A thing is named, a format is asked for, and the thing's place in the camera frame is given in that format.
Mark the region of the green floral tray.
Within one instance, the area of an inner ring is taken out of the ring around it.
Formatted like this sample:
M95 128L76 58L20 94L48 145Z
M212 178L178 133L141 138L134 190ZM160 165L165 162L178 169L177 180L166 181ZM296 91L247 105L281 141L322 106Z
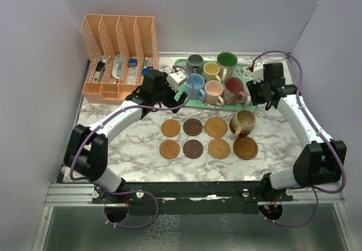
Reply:
M186 58L180 58L177 59L175 61L175 65L180 65L185 67L186 66ZM205 63L209 63L209 62L215 62L212 60L204 60ZM247 64L246 63L240 63L238 62L236 65L236 70L234 72L234 74L232 75L233 77L237 77L238 79L240 79L243 83L244 83L244 90L247 91L246 88L246 82L251 81L252 80L252 73L250 70L248 70L247 68ZM183 84L176 96L175 99L178 99L180 97L180 95L182 94L182 92L184 92L186 90L186 85ZM225 111L239 111L239 110L249 110L251 112L254 112L258 109L258 105L254 106L251 102L248 105L245 105L244 103L236 103L234 105L224 105L224 106L218 106L218 105L210 105L206 102L202 102L199 99L192 99L190 100L185 107L192 107L192 108L200 108L200 109L216 109L216 110L225 110Z

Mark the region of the tan beige mug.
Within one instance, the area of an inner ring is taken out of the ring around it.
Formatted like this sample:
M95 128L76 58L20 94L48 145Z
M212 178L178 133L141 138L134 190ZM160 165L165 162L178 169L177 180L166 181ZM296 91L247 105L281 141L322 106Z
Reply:
M256 118L254 114L248 110L240 110L238 111L234 117L233 121L241 124L256 124Z

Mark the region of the light wood coaster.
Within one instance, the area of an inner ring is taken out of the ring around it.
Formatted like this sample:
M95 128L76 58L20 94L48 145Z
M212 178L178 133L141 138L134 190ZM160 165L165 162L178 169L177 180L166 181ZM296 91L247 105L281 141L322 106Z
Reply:
M168 119L162 123L161 132L167 137L175 137L180 132L180 124L174 119Z
M180 146L174 140L166 140L160 145L160 154L166 159L173 159L179 155Z

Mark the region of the brown wooden coaster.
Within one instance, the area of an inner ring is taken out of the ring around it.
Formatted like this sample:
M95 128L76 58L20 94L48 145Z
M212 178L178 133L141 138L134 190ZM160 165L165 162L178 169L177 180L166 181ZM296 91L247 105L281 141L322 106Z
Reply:
M230 120L229 127L235 137L243 137L248 136L252 132L255 124L241 124Z
M239 137L234 141L233 150L237 157L250 160L258 153L256 142L249 137Z

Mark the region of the dark walnut coaster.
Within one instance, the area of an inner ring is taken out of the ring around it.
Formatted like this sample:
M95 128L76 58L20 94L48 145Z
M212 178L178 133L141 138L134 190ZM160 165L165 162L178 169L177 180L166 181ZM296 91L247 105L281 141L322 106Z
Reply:
M196 159L203 154L204 147L198 140L188 140L183 145L183 153L191 159Z
M203 126L198 119L190 118L184 122L183 130L189 136L197 136L203 130Z

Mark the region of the peach plastic file organizer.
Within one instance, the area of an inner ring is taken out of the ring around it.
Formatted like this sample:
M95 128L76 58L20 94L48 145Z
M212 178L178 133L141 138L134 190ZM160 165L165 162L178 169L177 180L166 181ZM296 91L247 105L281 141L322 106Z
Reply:
M81 28L90 59L82 93L89 103L122 103L141 85L144 68L158 68L154 17L87 14Z

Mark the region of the woven rattan coaster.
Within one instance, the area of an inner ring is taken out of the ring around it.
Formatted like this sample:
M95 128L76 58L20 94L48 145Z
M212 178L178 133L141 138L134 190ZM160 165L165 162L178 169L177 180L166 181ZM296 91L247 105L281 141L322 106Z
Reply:
M209 154L217 159L225 159L231 151L229 143L221 138L212 139L208 145Z
M223 137L228 130L226 122L222 118L212 117L205 122L205 132L213 138Z

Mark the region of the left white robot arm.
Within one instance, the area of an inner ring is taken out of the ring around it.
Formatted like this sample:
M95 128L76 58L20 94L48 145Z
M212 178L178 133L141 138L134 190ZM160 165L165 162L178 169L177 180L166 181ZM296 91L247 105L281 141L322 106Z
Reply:
M124 179L108 167L109 144L150 112L177 113L191 99L185 92L175 97L191 74L182 66L173 68L172 73L148 70L142 84L115 111L88 127L78 124L73 128L63 160L70 168L71 180L88 180L106 189L105 196L111 202L124 198Z

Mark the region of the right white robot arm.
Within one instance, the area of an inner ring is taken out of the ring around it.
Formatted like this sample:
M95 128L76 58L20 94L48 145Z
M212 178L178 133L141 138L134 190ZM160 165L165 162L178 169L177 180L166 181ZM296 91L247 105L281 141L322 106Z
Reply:
M260 195L267 201L281 190L336 183L343 179L347 147L327 134L307 109L300 90L286 84L282 63L267 63L252 68L253 79L247 88L253 105L265 104L287 119L299 140L302 151L292 167L265 174Z

